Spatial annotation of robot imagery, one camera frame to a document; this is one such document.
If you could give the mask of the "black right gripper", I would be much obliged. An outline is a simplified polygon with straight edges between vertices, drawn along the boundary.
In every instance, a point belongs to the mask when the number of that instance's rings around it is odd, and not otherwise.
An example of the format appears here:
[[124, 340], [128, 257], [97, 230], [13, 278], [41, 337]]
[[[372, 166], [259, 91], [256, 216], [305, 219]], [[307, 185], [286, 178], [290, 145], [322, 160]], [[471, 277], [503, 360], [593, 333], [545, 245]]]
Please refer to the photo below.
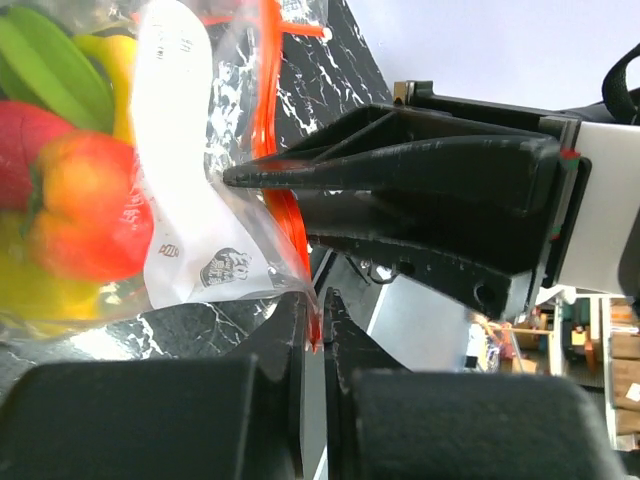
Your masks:
[[464, 199], [306, 192], [299, 207], [313, 244], [493, 319], [530, 312], [558, 282], [591, 173], [576, 150], [583, 118], [442, 96], [431, 81], [396, 82], [393, 95], [422, 110], [358, 108], [281, 153], [227, 168], [224, 183]]

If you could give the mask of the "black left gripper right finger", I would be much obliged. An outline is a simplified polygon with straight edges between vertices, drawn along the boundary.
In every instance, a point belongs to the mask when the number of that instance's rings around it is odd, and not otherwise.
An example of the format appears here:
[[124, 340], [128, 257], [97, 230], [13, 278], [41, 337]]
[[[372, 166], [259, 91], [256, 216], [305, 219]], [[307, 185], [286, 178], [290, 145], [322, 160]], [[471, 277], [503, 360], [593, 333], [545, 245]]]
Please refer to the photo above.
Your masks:
[[412, 372], [324, 299], [332, 479], [621, 479], [597, 407], [559, 377]]

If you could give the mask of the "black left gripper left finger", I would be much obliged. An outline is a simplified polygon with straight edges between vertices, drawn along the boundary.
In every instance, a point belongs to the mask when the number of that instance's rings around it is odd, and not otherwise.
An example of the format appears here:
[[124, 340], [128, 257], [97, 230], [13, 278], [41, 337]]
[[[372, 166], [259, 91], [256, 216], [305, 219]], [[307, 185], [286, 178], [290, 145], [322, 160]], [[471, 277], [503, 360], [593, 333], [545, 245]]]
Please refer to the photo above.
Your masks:
[[5, 479], [299, 479], [306, 303], [223, 356], [58, 363], [1, 406]]

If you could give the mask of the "orange fake persimmon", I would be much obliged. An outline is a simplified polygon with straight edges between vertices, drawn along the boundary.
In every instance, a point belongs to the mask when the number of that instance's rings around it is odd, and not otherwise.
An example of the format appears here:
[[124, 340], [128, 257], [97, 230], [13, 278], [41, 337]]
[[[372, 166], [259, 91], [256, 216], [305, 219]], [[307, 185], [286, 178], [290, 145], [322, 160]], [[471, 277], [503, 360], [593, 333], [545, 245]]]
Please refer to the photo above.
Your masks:
[[131, 145], [75, 130], [47, 143], [30, 175], [21, 233], [34, 262], [53, 275], [96, 283], [142, 272], [154, 220]]

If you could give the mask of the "clear orange-zip fruit bag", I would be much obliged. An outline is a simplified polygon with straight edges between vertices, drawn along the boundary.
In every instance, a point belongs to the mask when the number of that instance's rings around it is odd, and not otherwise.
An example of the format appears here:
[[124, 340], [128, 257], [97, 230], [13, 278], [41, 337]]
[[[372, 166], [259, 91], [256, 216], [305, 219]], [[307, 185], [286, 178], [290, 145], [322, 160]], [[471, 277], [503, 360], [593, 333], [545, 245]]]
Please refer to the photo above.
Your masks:
[[5, 1], [76, 35], [137, 41], [129, 111], [138, 186], [154, 220], [143, 270], [100, 286], [93, 321], [1, 321], [4, 342], [68, 336], [153, 309], [303, 293], [322, 317], [292, 192], [231, 188], [224, 171], [276, 150], [283, 38], [327, 39], [324, 1]]

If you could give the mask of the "yellow fake banana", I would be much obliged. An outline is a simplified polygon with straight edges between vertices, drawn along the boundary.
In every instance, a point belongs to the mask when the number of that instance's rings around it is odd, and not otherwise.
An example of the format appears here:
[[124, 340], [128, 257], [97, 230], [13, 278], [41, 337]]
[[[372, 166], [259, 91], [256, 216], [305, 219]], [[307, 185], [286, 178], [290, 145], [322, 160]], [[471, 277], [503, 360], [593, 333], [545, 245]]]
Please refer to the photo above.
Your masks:
[[76, 46], [86, 56], [96, 60], [111, 82], [114, 99], [114, 123], [112, 135], [133, 145], [135, 135], [129, 111], [137, 41], [125, 35], [76, 35]]

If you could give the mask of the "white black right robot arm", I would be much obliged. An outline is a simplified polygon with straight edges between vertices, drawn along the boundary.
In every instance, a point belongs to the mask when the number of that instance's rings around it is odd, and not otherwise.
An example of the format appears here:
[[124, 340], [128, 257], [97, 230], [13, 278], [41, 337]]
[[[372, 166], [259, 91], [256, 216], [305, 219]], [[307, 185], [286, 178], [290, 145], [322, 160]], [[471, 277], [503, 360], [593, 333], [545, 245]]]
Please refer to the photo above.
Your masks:
[[639, 295], [639, 93], [548, 111], [442, 96], [429, 81], [355, 109], [225, 184], [293, 190], [307, 239], [494, 319], [558, 284]]

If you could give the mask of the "yellow fake starfruit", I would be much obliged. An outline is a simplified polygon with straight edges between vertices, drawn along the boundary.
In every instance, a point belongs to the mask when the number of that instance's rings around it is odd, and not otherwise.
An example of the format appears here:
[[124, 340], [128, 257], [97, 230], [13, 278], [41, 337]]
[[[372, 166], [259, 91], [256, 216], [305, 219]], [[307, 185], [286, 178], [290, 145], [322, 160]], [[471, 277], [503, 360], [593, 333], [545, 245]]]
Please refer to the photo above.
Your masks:
[[19, 233], [23, 215], [1, 213], [1, 321], [93, 321], [100, 317], [100, 286], [52, 275], [35, 264]]

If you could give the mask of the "red fake fruit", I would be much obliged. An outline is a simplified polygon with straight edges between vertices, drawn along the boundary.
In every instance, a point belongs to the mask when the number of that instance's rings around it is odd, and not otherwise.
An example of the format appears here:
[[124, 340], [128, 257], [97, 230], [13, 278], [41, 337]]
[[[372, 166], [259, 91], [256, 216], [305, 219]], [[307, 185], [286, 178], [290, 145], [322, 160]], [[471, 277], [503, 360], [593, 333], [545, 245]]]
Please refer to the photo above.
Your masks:
[[1, 208], [25, 211], [30, 166], [41, 148], [74, 130], [61, 117], [31, 104], [1, 101]]

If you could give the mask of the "green fake starfruit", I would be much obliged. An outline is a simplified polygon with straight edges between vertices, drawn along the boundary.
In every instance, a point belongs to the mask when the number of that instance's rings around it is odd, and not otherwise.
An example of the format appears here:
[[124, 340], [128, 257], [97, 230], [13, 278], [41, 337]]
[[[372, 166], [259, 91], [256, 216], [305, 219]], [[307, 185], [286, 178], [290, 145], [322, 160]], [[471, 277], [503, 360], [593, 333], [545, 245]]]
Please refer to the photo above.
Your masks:
[[1, 8], [1, 62], [18, 84], [10, 97], [35, 97], [81, 129], [113, 131], [111, 83], [43, 8], [19, 3]]

